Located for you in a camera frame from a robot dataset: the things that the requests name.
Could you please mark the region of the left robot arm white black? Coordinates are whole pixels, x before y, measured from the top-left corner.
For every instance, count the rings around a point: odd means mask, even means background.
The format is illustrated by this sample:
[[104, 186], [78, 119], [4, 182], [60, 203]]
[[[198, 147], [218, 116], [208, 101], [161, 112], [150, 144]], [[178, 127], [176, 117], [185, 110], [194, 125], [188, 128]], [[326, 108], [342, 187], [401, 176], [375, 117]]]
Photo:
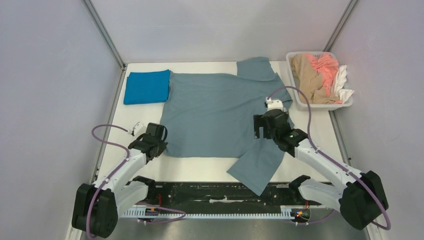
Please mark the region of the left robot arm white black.
[[105, 175], [93, 183], [81, 184], [76, 191], [71, 226], [84, 231], [90, 239], [109, 237], [124, 212], [139, 201], [152, 204], [157, 198], [155, 180], [136, 173], [166, 150], [167, 128], [151, 122], [118, 129], [134, 140], [128, 146], [106, 140], [103, 143], [123, 149], [123, 157]]

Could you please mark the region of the grey-blue t shirt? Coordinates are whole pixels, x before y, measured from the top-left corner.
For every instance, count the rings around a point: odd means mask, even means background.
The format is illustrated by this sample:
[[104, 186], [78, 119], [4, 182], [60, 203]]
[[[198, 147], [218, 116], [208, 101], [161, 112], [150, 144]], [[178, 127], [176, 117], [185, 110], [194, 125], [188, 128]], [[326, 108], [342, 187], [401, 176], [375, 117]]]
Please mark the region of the grey-blue t shirt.
[[235, 158], [228, 173], [261, 195], [284, 153], [255, 138], [254, 116], [273, 95], [286, 108], [292, 98], [266, 57], [237, 62], [237, 73], [170, 73], [160, 124], [168, 131], [165, 154], [174, 158]]

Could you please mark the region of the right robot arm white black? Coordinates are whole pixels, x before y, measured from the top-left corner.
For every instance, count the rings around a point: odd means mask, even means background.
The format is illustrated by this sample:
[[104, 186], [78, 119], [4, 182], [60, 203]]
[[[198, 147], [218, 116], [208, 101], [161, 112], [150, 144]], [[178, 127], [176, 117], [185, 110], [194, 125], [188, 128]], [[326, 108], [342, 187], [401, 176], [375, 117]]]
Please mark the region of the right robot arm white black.
[[281, 151], [306, 163], [329, 180], [330, 183], [325, 184], [307, 175], [297, 177], [289, 183], [288, 196], [293, 203], [312, 201], [329, 207], [357, 230], [374, 224], [379, 216], [383, 216], [385, 229], [390, 229], [389, 204], [378, 174], [372, 170], [363, 173], [334, 160], [319, 149], [306, 132], [292, 128], [288, 112], [281, 109], [254, 115], [253, 129], [255, 138], [273, 140]]

